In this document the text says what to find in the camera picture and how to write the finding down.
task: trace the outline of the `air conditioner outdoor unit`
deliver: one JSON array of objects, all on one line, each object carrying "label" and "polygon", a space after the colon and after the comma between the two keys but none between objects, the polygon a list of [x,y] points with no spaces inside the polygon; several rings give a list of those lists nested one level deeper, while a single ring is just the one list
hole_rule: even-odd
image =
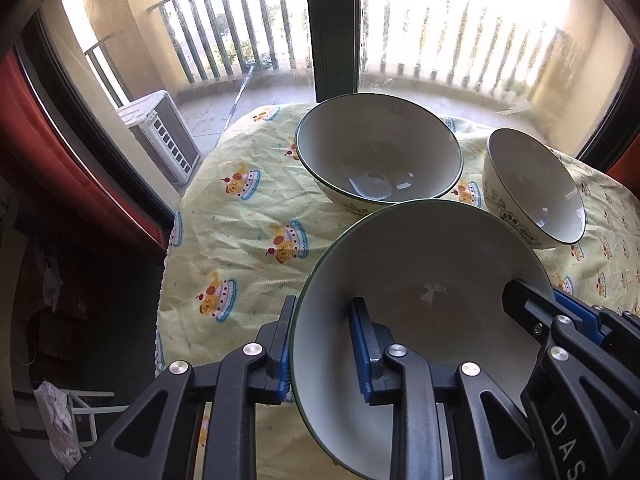
[{"label": "air conditioner outdoor unit", "polygon": [[166,179],[186,184],[200,150],[169,92],[159,90],[117,111]]}]

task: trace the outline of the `bowl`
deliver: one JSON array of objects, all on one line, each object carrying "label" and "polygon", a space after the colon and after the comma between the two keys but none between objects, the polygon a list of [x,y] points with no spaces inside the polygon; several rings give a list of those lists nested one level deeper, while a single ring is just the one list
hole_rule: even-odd
[{"label": "bowl", "polygon": [[500,128],[487,141],[482,193],[487,209],[535,249],[578,243],[582,198],[562,162],[531,136]]},{"label": "bowl", "polygon": [[389,95],[322,102],[302,118],[295,142],[329,199],[360,215],[442,196],[462,174],[451,130],[421,106]]},{"label": "bowl", "polygon": [[522,406],[540,345],[502,308],[513,278],[553,298],[524,240],[465,203],[400,203],[342,234],[306,280],[292,320],[294,397],[324,451],[364,478],[389,478],[393,407],[369,406],[360,393],[347,318],[355,296],[396,342],[436,364],[478,363]]}]

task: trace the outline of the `white plastic bag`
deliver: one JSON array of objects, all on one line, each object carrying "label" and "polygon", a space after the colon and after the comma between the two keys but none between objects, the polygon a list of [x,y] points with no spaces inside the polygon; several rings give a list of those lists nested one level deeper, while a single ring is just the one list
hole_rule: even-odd
[{"label": "white plastic bag", "polygon": [[51,452],[67,472],[80,460],[80,446],[66,406],[66,393],[44,381],[33,395],[49,436]]}]

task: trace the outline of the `curtain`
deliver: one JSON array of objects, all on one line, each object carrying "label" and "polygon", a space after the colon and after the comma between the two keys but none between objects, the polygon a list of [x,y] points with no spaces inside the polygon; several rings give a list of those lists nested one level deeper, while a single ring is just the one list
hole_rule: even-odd
[{"label": "curtain", "polygon": [[0,173],[36,204],[44,224],[66,238],[93,250],[126,246],[164,255],[162,229],[72,158],[31,94],[14,52],[0,63]]}]

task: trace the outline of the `bowl rim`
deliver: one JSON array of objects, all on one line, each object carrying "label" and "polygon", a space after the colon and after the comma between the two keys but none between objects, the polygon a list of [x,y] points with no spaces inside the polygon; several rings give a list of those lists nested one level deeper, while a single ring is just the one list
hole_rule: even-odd
[{"label": "bowl rim", "polygon": [[[560,166],[562,166],[562,169],[565,171],[565,173],[568,175],[569,179],[571,180],[571,182],[574,183],[574,188],[578,193],[578,198],[580,198],[580,204],[582,204],[582,212],[583,212],[583,218],[584,218],[584,222],[582,224],[582,232],[580,233],[580,236],[578,236],[575,240],[572,241],[565,241],[565,240],[561,240],[560,238],[557,238],[555,236],[553,236],[551,233],[549,233],[545,228],[540,227],[534,220],[533,218],[531,218],[531,216],[529,216],[529,213],[527,213],[525,211],[525,209],[520,205],[520,202],[518,202],[518,200],[516,199],[516,197],[514,197],[511,193],[511,191],[509,191],[509,188],[507,187],[507,185],[504,183],[504,180],[502,179],[502,177],[500,176],[500,172],[498,171],[498,168],[496,168],[496,165],[494,163],[494,158],[491,155],[491,137],[493,136],[493,134],[495,132],[499,132],[501,130],[509,130],[510,132],[516,132],[518,134],[520,134],[521,136],[526,136],[528,139],[532,139],[535,140],[540,146],[542,146],[545,151],[549,154],[549,156],[551,156],[553,158],[553,160],[555,160],[558,164],[560,164]],[[582,237],[584,236],[585,231],[587,230],[587,216],[586,216],[586,209],[584,208],[584,200],[582,200],[582,195],[580,193],[580,190],[578,190],[578,186],[575,183],[574,178],[571,176],[571,173],[569,173],[569,170],[564,166],[564,164],[562,163],[561,160],[559,160],[550,150],[550,147],[547,146],[546,144],[543,144],[542,142],[540,142],[539,140],[537,140],[536,138],[527,135],[525,132],[522,132],[520,130],[516,130],[515,128],[496,128],[494,131],[491,132],[491,134],[489,134],[489,137],[486,140],[486,154],[489,157],[489,160],[491,161],[491,165],[494,167],[494,171],[495,174],[498,177],[498,180],[500,180],[500,183],[502,184],[502,187],[505,189],[505,191],[508,193],[508,195],[511,197],[511,199],[516,203],[516,205],[518,206],[518,208],[520,208],[520,210],[524,213],[524,215],[529,219],[529,221],[535,225],[538,229],[540,229],[545,235],[547,235],[549,238],[555,240],[556,242],[562,244],[562,245],[573,245],[573,244],[577,244]]]},{"label": "bowl rim", "polygon": [[420,108],[420,110],[422,110],[423,112],[427,112],[429,115],[433,116],[435,119],[438,120],[439,123],[442,123],[442,126],[444,126],[448,132],[449,135],[451,136],[451,138],[453,138],[456,142],[456,147],[458,148],[458,155],[459,155],[459,159],[460,159],[460,167],[458,168],[458,172],[456,173],[456,177],[453,179],[453,181],[447,185],[446,189],[444,189],[442,192],[436,193],[433,196],[425,196],[425,197],[420,197],[420,198],[412,198],[411,200],[428,200],[430,198],[439,198],[441,196],[446,195],[449,191],[451,191],[451,189],[453,189],[453,187],[456,185],[456,183],[460,180],[460,177],[462,176],[462,171],[463,171],[463,166],[464,166],[464,157],[462,155],[462,149],[460,148],[460,143],[458,142],[458,139],[456,138],[456,136],[453,134],[453,132],[449,129],[449,127],[442,122],[442,120],[434,113],[428,111],[426,108],[420,106],[419,104],[416,104],[412,101],[409,101],[407,99],[402,99],[401,97],[396,97],[395,95],[388,95],[388,94],[378,94],[376,92],[354,92],[352,94],[344,94],[344,95],[338,95],[336,97],[331,97],[325,101],[322,101],[321,103],[317,104],[316,106],[312,107],[311,110],[309,110],[303,117],[302,119],[300,119],[300,122],[298,123],[298,126],[296,127],[296,133],[294,135],[294,143],[296,145],[296,151],[298,152],[298,158],[300,159],[300,162],[302,162],[302,165],[305,167],[305,169],[311,173],[311,175],[313,176],[314,179],[316,179],[317,181],[321,182],[324,186],[327,186],[329,189],[331,189],[332,191],[335,191],[336,193],[339,193],[347,198],[350,198],[352,200],[360,200],[361,202],[366,202],[369,204],[375,204],[375,205],[392,205],[392,204],[398,204],[401,202],[391,202],[389,200],[374,200],[372,198],[366,198],[360,195],[357,195],[355,193],[351,193],[349,191],[346,191],[344,189],[341,189],[339,187],[337,187],[335,184],[332,184],[331,182],[329,182],[327,179],[321,177],[320,175],[318,175],[312,168],[311,166],[308,164],[308,162],[305,160],[305,157],[300,153],[300,150],[298,149],[298,137],[300,135],[300,126],[302,126],[302,123],[305,121],[306,117],[314,110],[316,110],[316,108],[321,107],[322,105],[324,105],[325,103],[328,103],[329,101],[333,101],[336,99],[342,99],[342,98],[353,98],[353,96],[379,96],[379,97],[383,97],[383,98],[390,98],[390,99],[396,99],[399,101],[403,101],[405,103],[409,103],[415,107]]},{"label": "bowl rim", "polygon": [[300,294],[298,295],[298,297],[296,299],[296,304],[294,306],[293,313],[292,313],[292,316],[291,316],[291,324],[290,324],[291,335],[290,335],[290,344],[289,344],[289,376],[290,376],[290,382],[291,382],[291,390],[293,392],[293,398],[294,398],[296,406],[298,408],[298,412],[300,413],[300,416],[302,417],[302,420],[305,423],[305,427],[306,427],[307,431],[311,434],[313,439],[316,441],[316,444],[318,444],[318,446],[320,446],[321,449],[329,457],[331,457],[332,460],[334,460],[336,463],[340,464],[341,467],[345,468],[347,471],[353,473],[354,475],[359,476],[360,478],[364,478],[366,480],[374,480],[374,479],[372,479],[372,478],[370,478],[368,476],[364,476],[362,473],[360,473],[360,472],[356,471],[355,469],[351,468],[350,466],[346,465],[342,460],[340,460],[337,456],[335,456],[332,452],[329,451],[329,449],[324,445],[324,443],[316,435],[316,432],[312,429],[312,425],[309,423],[309,420],[306,417],[305,410],[302,408],[302,405],[300,403],[300,397],[298,395],[298,387],[297,387],[297,384],[296,384],[296,375],[295,375],[294,366],[293,366],[293,364],[294,364],[294,351],[293,351],[293,349],[294,349],[294,343],[295,343],[295,340],[296,340],[296,326],[297,326],[298,314],[300,313],[300,305],[302,304],[302,300],[304,300],[304,297],[306,295],[306,291],[307,291],[307,289],[309,287],[309,283],[311,282],[312,278],[316,275],[316,272],[318,272],[318,269],[319,269],[320,265],[322,264],[324,259],[329,255],[329,253],[333,249],[335,249],[337,247],[338,243],[340,243],[342,240],[344,240],[347,237],[348,233],[353,231],[360,224],[363,224],[365,222],[370,221],[371,218],[373,218],[373,217],[375,217],[377,215],[389,214],[390,211],[392,211],[393,208],[399,208],[399,207],[403,207],[403,206],[411,207],[411,205],[414,204],[414,203],[422,203],[422,202],[437,202],[437,203],[443,203],[443,204],[446,203],[447,206],[450,206],[450,207],[453,207],[453,208],[456,208],[456,207],[463,207],[463,208],[471,207],[471,208],[476,209],[479,212],[481,212],[481,214],[485,214],[485,215],[488,215],[491,218],[493,218],[495,220],[495,222],[496,222],[496,225],[500,224],[501,226],[505,227],[507,229],[506,231],[504,231],[505,233],[507,233],[507,232],[513,233],[513,235],[515,235],[513,237],[513,239],[514,240],[517,239],[518,243],[523,245],[523,247],[526,247],[531,252],[531,254],[534,257],[535,261],[538,263],[538,267],[542,270],[543,275],[546,277],[546,281],[549,284],[549,289],[551,291],[553,291],[553,288],[552,288],[552,285],[551,285],[551,280],[549,280],[548,272],[546,272],[546,269],[542,265],[542,262],[540,261],[540,258],[534,252],[534,250],[530,247],[530,245],[526,243],[524,238],[522,238],[516,231],[512,230],[510,227],[508,227],[508,225],[506,225],[499,218],[497,218],[496,216],[492,215],[488,211],[485,211],[484,209],[476,207],[476,206],[473,206],[471,204],[466,204],[464,202],[457,202],[457,201],[453,201],[453,200],[442,200],[442,199],[437,199],[437,198],[416,198],[414,200],[406,200],[405,202],[397,202],[397,203],[393,204],[390,207],[385,207],[383,209],[379,209],[378,211],[374,211],[373,213],[370,213],[367,216],[359,219],[356,223],[354,223],[352,226],[350,226],[346,231],[344,231],[342,234],[340,234],[324,250],[324,253],[322,253],[320,258],[318,258],[318,261],[314,265],[314,268],[311,270],[311,272],[309,273],[308,277],[306,278],[305,285],[303,285],[302,290],[300,291]]}]

